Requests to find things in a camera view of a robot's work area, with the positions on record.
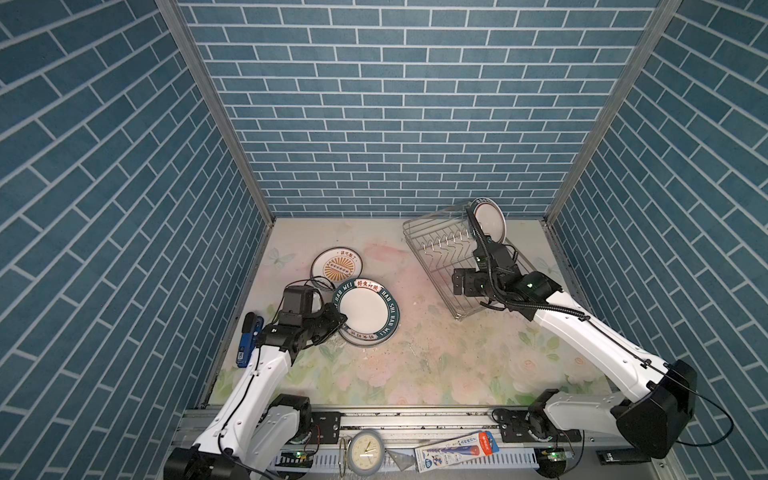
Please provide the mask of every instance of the blue brick wall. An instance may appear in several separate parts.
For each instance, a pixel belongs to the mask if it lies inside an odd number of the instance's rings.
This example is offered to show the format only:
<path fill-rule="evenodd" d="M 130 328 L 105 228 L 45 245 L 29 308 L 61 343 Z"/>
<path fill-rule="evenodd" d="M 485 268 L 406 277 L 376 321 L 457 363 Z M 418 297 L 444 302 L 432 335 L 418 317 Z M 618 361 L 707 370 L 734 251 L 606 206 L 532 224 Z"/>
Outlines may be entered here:
<path fill-rule="evenodd" d="M 686 474 L 765 478 L 768 2 L 684 0 L 555 229 L 595 313 L 733 415 Z M 688 442 L 727 420 L 698 403 Z"/>
<path fill-rule="evenodd" d="M 143 479 L 263 230 L 153 0 L 0 2 L 0 478 Z"/>
<path fill-rule="evenodd" d="M 541 217 L 656 2 L 180 4 L 278 215 Z"/>

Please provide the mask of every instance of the clock face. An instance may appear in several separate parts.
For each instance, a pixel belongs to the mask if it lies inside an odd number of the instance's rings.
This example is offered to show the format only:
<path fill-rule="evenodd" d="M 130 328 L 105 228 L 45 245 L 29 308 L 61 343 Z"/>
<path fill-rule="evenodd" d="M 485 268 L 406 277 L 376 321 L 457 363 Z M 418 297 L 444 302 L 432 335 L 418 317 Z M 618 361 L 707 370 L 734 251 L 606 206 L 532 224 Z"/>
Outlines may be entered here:
<path fill-rule="evenodd" d="M 384 445 L 373 432 L 362 431 L 352 440 L 347 452 L 352 470 L 358 475 L 373 475 L 384 459 Z"/>

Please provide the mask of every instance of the dish rack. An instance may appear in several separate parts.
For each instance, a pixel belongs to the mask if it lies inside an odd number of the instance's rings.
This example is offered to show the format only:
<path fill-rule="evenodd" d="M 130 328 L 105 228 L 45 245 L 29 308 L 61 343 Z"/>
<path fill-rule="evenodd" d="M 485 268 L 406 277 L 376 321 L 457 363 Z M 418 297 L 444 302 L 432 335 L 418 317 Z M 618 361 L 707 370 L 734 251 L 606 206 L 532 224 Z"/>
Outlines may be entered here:
<path fill-rule="evenodd" d="M 477 267 L 472 255 L 477 244 L 469 232 L 465 210 L 470 203 L 468 200 L 455 204 L 423 217 L 407 220 L 402 225 L 408 246 L 419 259 L 419 263 L 456 320 L 483 310 L 480 302 L 486 300 L 483 297 L 453 294 L 453 270 Z M 508 238 L 504 241 L 514 246 Z M 518 265 L 523 274 L 535 270 L 533 264 L 519 251 Z"/>

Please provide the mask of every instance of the table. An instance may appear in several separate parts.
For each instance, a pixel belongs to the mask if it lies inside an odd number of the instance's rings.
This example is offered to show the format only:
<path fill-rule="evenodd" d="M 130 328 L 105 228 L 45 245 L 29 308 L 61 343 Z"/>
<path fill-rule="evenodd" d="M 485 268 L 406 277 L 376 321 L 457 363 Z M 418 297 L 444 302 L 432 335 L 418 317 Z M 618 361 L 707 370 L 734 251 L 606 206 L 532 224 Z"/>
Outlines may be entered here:
<path fill-rule="evenodd" d="M 302 351 L 277 392 L 316 405 L 528 405 L 547 388 L 602 395 L 605 376 L 569 345 L 518 313 L 484 310 L 456 321 L 408 248 L 398 219 L 280 218 L 243 312 L 272 319 L 283 288 L 308 278 L 331 247 L 355 250 L 362 277 L 384 285 L 400 308 L 398 330 L 369 349 L 339 334 Z M 508 239 L 537 270 L 565 286 L 536 220 L 508 220 Z M 325 300 L 330 294 L 324 294 Z M 243 369 L 232 338 L 209 403 L 223 404 Z"/>

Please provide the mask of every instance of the orange sunburst pattern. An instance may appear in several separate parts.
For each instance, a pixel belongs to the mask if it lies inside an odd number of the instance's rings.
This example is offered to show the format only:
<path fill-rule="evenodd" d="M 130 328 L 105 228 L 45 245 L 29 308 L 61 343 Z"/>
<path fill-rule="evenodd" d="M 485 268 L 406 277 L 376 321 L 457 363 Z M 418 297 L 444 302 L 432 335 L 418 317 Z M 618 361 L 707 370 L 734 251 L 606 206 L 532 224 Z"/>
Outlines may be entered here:
<path fill-rule="evenodd" d="M 355 263 L 347 257 L 334 257 L 323 267 L 323 275 L 332 282 L 346 280 L 355 272 Z"/>

